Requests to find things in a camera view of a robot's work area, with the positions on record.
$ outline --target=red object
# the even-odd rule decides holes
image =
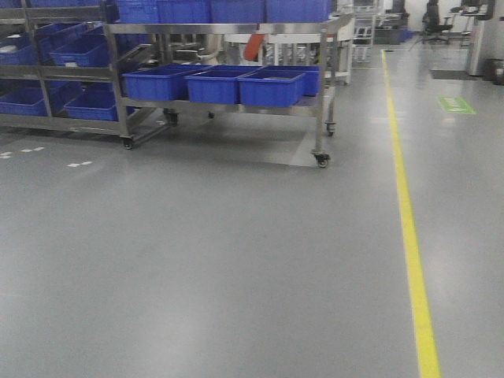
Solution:
[[[249,42],[245,47],[243,52],[243,57],[248,61],[254,61],[258,57],[259,49],[262,46],[262,41],[264,40],[264,34],[253,34],[250,36]]]

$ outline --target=black mat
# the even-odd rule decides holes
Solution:
[[[447,71],[444,69],[431,69],[433,79],[439,80],[477,80],[476,77],[468,75],[466,71]]]

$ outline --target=yellow floor line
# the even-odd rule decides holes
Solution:
[[[425,289],[424,271],[418,248],[417,230],[411,205],[410,189],[406,176],[406,168],[402,155],[401,139],[395,104],[392,97],[391,78],[387,65],[387,54],[382,51],[384,65],[385,88],[387,92],[388,116],[391,124],[391,137],[394,148],[395,174],[397,180],[399,208],[401,212],[402,237],[406,251],[406,267],[409,280],[409,296],[413,308],[413,325],[417,341],[417,356],[420,378],[440,378],[441,371],[434,331],[432,329],[431,312]]]

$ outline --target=metal cart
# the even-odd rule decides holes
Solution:
[[[138,132],[139,136],[147,137],[149,134],[160,131],[157,129],[138,131],[138,126],[145,120],[151,109],[140,109],[131,116],[118,122],[103,120],[81,120],[68,118],[65,112],[54,114],[51,109],[48,80],[65,80],[106,83],[117,78],[118,70],[135,69],[141,62],[148,59],[153,52],[153,46],[145,45],[128,51],[124,56],[118,57],[109,67],[61,67],[44,65],[39,58],[39,44],[35,37],[35,30],[42,24],[75,24],[81,22],[106,23],[107,15],[117,14],[116,6],[109,6],[102,2],[99,6],[68,7],[68,8],[31,8],[28,0],[21,1],[22,8],[0,9],[0,25],[11,25],[17,29],[23,28],[29,34],[31,47],[34,50],[36,65],[1,65],[0,79],[38,80],[43,90],[47,117],[22,116],[14,114],[0,114],[0,125],[11,128],[38,128],[67,132],[88,132],[106,135],[132,135]],[[115,85],[116,96],[120,93]]]
[[[335,94],[329,102],[329,115],[325,119],[326,106],[324,101],[325,77],[323,72],[327,68],[328,54],[332,59],[331,85],[336,86],[336,72],[338,66],[337,39],[333,39],[329,46],[328,35],[336,34],[338,30],[347,25],[352,14],[343,14],[323,23],[302,24],[107,24],[107,15],[114,11],[115,6],[107,5],[104,0],[100,6],[72,7],[72,8],[30,8],[28,0],[22,0],[22,8],[0,9],[0,24],[22,24],[29,33],[32,48],[37,57],[37,65],[3,65],[0,70],[0,79],[27,79],[38,80],[43,89],[48,117],[19,116],[0,114],[0,125],[17,128],[41,128],[47,130],[90,132],[97,134],[118,135],[122,138],[124,147],[131,149],[140,139],[148,138],[168,127],[168,124],[156,125],[147,130],[139,128],[156,109],[164,109],[165,115],[172,122],[178,121],[178,112],[194,109],[203,109],[209,117],[215,113],[255,113],[295,117],[317,118],[317,133],[315,147],[312,151],[317,159],[317,164],[325,168],[330,160],[323,148],[324,133],[333,135],[335,130],[334,102]],[[101,21],[109,44],[110,65],[106,68],[79,68],[56,67],[43,65],[39,60],[39,47],[35,38],[35,30],[39,24],[50,23],[76,23],[76,22]],[[165,57],[172,57],[172,51],[165,51],[170,47],[170,35],[228,35],[228,34],[320,34],[321,36],[321,79],[320,91],[317,97],[303,98],[295,106],[288,108],[244,106],[244,105],[219,105],[194,103],[189,101],[173,102],[148,102],[133,100],[124,96],[121,86],[121,73],[136,70],[142,62],[148,61],[153,55],[160,53]],[[157,41],[150,45],[142,45],[120,56],[118,54],[115,34],[149,34],[157,35]],[[116,95],[118,121],[80,120],[67,118],[64,113],[53,114],[50,106],[49,87],[47,80],[70,80],[83,82],[112,82]],[[132,106],[137,110],[128,115],[127,107]]]
[[[332,66],[331,85],[336,85],[336,72],[334,67],[337,67],[338,60],[338,41],[333,39],[331,46],[328,45],[328,35],[336,34],[338,30],[347,25],[352,20],[352,14],[343,14],[340,17],[328,20],[323,23],[303,23],[303,24],[108,24],[105,27],[108,40],[112,43],[111,56],[117,56],[117,46],[115,46],[115,34],[154,34],[154,35],[181,35],[181,34],[214,34],[214,35],[235,35],[235,34],[319,34],[321,36],[321,59],[320,70],[325,72],[327,68],[328,51],[330,51]],[[118,86],[119,91],[120,73],[115,71],[117,77],[114,78],[114,83]],[[171,102],[152,102],[141,101],[122,96],[117,99],[119,119],[126,120],[127,106],[134,106],[148,109],[167,109],[171,122],[177,122],[178,112],[192,112],[195,109],[200,109],[208,112],[210,117],[215,113],[252,113],[252,114],[270,114],[281,116],[294,117],[314,117],[317,118],[317,133],[315,147],[312,151],[313,156],[317,159],[317,164],[321,168],[325,168],[330,160],[329,155],[323,147],[324,133],[327,131],[329,135],[334,134],[334,102],[335,92],[329,101],[329,115],[325,119],[326,106],[324,101],[325,93],[325,77],[321,74],[320,90],[317,97],[304,97],[295,106],[288,108],[264,107],[264,106],[245,106],[237,105],[221,105],[196,103],[189,101],[171,101]],[[134,143],[133,135],[122,135],[124,145],[128,148]]]

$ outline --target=machine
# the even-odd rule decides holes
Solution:
[[[484,62],[494,57],[495,54],[495,33],[498,30],[498,19],[494,17],[495,0],[479,0],[478,2],[470,1],[466,3],[471,3],[471,6],[478,3],[478,12],[474,14],[474,27],[469,44],[466,69],[471,76],[481,76]]]

